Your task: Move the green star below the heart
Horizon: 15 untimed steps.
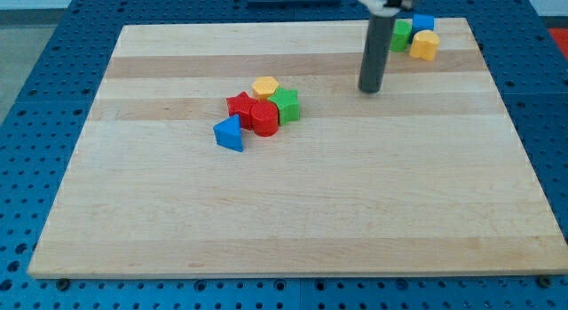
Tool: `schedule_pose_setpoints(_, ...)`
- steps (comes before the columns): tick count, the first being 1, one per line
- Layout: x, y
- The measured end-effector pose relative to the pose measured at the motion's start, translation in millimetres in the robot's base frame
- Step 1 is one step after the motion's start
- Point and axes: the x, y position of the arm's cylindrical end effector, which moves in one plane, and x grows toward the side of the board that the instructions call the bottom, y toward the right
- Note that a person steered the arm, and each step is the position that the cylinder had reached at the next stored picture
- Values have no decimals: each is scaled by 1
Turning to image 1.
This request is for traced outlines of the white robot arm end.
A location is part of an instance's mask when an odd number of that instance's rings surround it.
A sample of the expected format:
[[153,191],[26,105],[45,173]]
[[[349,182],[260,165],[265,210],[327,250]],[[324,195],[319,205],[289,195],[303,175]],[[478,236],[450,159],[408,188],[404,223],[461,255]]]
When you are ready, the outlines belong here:
[[357,0],[378,17],[393,17],[401,11],[412,11],[423,0]]

